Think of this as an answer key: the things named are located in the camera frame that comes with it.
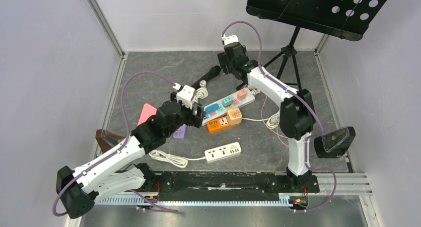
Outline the white multicolour power strip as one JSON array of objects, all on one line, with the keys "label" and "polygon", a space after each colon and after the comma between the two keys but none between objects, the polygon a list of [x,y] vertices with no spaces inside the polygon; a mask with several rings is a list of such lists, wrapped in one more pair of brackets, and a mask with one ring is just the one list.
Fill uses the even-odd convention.
[{"label": "white multicolour power strip", "polygon": [[255,101],[255,95],[249,88],[244,88],[231,95],[221,98],[204,107],[206,115],[203,118],[202,125],[208,121],[220,118],[227,114],[231,108],[241,108]]}]

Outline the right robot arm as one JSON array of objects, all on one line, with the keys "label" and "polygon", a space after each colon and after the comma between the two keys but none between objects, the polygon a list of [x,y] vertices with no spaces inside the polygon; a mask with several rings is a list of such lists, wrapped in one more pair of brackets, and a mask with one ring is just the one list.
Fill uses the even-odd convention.
[{"label": "right robot arm", "polygon": [[225,42],[218,60],[224,73],[255,87],[279,106],[279,127],[289,146],[286,183],[290,190],[300,191],[311,177],[309,139],[315,123],[311,94],[289,87],[268,73],[258,61],[249,59],[240,42]]}]

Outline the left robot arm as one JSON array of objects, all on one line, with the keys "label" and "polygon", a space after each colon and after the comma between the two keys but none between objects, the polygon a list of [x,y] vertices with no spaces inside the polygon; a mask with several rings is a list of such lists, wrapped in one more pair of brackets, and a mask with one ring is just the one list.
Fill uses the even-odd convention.
[{"label": "left robot arm", "polygon": [[125,172],[119,172],[119,169],[165,144],[181,126],[201,127],[204,115],[201,104],[193,110],[180,101],[166,101],[122,142],[98,158],[74,169],[62,167],[57,172],[53,214],[76,219],[116,194],[140,188],[151,191],[156,179],[147,164]]}]

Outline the pink triangular socket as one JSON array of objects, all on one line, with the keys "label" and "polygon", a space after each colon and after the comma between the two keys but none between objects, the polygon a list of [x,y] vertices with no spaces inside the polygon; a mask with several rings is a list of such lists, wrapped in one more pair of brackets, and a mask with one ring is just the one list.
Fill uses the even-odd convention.
[{"label": "pink triangular socket", "polygon": [[157,109],[149,103],[144,104],[140,113],[138,125],[144,123],[152,115],[155,115],[156,111]]}]

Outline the orange power strip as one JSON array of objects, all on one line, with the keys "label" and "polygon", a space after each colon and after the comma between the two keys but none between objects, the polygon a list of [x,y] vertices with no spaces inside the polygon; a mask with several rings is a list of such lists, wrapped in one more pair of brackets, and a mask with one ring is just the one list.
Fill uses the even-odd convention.
[{"label": "orange power strip", "polygon": [[216,133],[231,127],[226,116],[208,121],[206,127],[209,133]]}]

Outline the salmon pink usb charger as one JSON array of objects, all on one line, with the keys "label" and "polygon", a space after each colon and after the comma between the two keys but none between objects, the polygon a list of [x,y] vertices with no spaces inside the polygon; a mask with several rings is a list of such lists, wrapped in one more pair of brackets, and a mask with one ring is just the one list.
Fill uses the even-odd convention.
[{"label": "salmon pink usb charger", "polygon": [[247,98],[247,90],[246,89],[242,89],[240,91],[238,91],[237,93],[237,99],[238,100],[244,100]]}]

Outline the black music stand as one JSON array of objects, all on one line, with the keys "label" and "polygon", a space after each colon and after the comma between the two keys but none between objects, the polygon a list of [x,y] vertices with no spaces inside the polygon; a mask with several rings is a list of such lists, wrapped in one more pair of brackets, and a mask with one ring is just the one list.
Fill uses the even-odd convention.
[{"label": "black music stand", "polygon": [[387,0],[247,0],[246,12],[349,41],[359,41]]}]

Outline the white small power strip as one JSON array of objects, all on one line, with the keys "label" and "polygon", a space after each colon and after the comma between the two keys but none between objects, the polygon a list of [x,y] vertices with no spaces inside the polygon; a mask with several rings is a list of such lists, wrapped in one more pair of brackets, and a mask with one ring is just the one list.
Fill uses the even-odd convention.
[{"label": "white small power strip", "polygon": [[239,142],[219,146],[205,150],[205,159],[208,163],[226,159],[241,154],[242,149]]}]

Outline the purple power strip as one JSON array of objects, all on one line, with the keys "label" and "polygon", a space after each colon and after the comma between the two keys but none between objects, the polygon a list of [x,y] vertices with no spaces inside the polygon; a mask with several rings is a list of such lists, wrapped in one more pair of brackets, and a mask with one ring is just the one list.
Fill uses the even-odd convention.
[{"label": "purple power strip", "polygon": [[177,140],[184,140],[185,136],[186,136],[186,132],[187,132],[187,125],[183,125],[180,128],[178,128],[174,134],[173,134],[173,138],[177,139]]}]

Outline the tan cube socket adapter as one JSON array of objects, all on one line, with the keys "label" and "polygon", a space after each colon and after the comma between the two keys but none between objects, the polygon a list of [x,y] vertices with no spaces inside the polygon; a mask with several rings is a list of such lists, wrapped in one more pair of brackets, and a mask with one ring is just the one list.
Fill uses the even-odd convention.
[{"label": "tan cube socket adapter", "polygon": [[242,122],[242,113],[238,107],[231,108],[227,111],[227,120],[229,125],[236,126]]}]

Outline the teal usb charger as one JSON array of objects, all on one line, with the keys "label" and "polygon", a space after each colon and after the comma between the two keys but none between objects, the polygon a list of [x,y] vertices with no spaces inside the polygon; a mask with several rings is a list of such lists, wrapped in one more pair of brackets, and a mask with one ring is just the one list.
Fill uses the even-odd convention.
[{"label": "teal usb charger", "polygon": [[233,99],[231,98],[231,96],[227,96],[222,100],[223,107],[229,107],[232,105],[232,103],[233,103]]}]

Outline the blue plug adapter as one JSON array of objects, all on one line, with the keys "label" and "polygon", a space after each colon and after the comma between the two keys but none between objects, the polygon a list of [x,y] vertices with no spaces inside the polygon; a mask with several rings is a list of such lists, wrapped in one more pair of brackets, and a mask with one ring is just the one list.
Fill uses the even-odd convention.
[{"label": "blue plug adapter", "polygon": [[214,103],[209,105],[208,107],[205,108],[205,111],[207,113],[213,113],[216,112],[219,109],[219,104],[218,103]]}]

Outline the right metronome black base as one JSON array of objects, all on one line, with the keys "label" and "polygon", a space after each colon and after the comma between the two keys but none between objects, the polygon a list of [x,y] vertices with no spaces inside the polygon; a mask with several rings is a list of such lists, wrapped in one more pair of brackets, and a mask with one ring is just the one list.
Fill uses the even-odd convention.
[{"label": "right metronome black base", "polygon": [[340,158],[347,153],[355,137],[354,127],[342,127],[315,138],[314,149],[319,158]]}]

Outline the left metronome brown base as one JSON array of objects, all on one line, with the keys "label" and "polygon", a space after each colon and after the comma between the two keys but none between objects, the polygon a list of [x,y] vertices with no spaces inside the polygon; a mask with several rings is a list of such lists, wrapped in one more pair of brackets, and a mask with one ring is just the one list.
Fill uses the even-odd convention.
[{"label": "left metronome brown base", "polygon": [[102,153],[105,153],[120,143],[125,137],[115,132],[98,129],[95,132],[95,139]]}]

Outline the black microphone orange end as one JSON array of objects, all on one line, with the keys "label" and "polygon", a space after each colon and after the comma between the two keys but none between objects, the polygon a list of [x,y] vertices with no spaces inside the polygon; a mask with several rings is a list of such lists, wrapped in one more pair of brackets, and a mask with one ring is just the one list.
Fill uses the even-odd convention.
[{"label": "black microphone orange end", "polygon": [[212,67],[205,75],[203,75],[196,82],[194,82],[191,85],[191,87],[193,87],[194,89],[200,88],[201,87],[200,86],[200,82],[202,80],[208,82],[208,81],[212,80],[213,78],[217,77],[220,72],[221,72],[221,67],[220,66],[214,66],[214,67]]}]

